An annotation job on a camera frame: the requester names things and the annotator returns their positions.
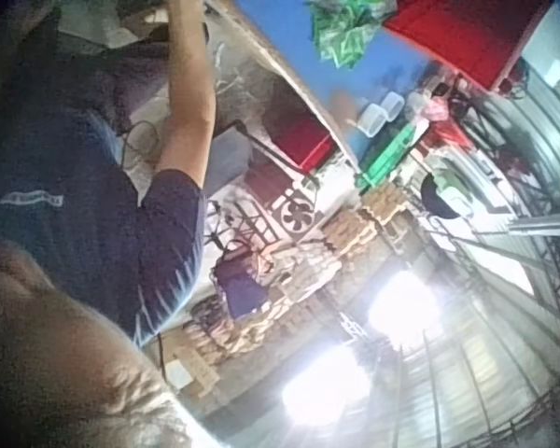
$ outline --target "man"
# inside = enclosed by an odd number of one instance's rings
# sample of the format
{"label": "man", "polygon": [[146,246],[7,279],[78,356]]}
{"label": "man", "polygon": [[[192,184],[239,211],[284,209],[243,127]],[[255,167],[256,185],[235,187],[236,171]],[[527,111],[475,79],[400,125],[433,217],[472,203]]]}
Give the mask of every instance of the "man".
{"label": "man", "polygon": [[[203,4],[168,7],[170,43],[152,36],[95,57],[20,63],[0,116],[0,238],[138,344],[182,307],[199,272],[215,119]],[[167,74],[170,138],[137,206],[116,136]]]}
{"label": "man", "polygon": [[111,322],[0,245],[0,447],[219,448]]}

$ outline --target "t-shirt sleeve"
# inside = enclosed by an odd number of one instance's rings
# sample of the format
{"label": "t-shirt sleeve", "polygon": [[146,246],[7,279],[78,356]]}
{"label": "t-shirt sleeve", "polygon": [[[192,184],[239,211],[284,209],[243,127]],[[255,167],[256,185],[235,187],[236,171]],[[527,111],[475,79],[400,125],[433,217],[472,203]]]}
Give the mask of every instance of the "t-shirt sleeve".
{"label": "t-shirt sleeve", "polygon": [[185,305],[203,255],[206,201],[184,173],[157,173],[137,213],[138,297],[133,339],[147,342]]}

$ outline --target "printed logo on shirt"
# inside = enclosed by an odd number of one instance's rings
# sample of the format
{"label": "printed logo on shirt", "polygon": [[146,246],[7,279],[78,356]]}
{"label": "printed logo on shirt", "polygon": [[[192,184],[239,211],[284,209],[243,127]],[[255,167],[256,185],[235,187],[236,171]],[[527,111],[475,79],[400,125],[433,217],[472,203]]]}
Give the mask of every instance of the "printed logo on shirt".
{"label": "printed logo on shirt", "polygon": [[29,192],[13,191],[3,196],[0,200],[0,205],[25,206],[35,203],[47,203],[52,207],[62,207],[64,196],[62,196],[62,194],[56,196],[42,189],[37,189]]}

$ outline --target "white plastic container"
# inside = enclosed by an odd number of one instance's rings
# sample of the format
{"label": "white plastic container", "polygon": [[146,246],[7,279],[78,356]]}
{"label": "white plastic container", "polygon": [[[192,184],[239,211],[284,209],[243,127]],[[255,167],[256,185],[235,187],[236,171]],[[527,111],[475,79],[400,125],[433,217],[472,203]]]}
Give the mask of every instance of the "white plastic container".
{"label": "white plastic container", "polygon": [[380,107],[385,110],[388,121],[394,121],[404,107],[404,98],[396,92],[391,91],[380,103]]}
{"label": "white plastic container", "polygon": [[375,103],[370,103],[358,118],[357,127],[372,138],[380,132],[387,121],[388,115],[385,110]]}

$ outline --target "hanging items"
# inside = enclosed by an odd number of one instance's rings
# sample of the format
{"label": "hanging items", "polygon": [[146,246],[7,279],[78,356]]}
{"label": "hanging items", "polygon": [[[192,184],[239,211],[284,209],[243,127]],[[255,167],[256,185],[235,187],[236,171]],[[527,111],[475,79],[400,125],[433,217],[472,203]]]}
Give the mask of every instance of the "hanging items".
{"label": "hanging items", "polygon": [[396,10],[396,1],[316,0],[309,8],[313,40],[321,60],[333,60],[339,68],[353,68],[382,21]]}

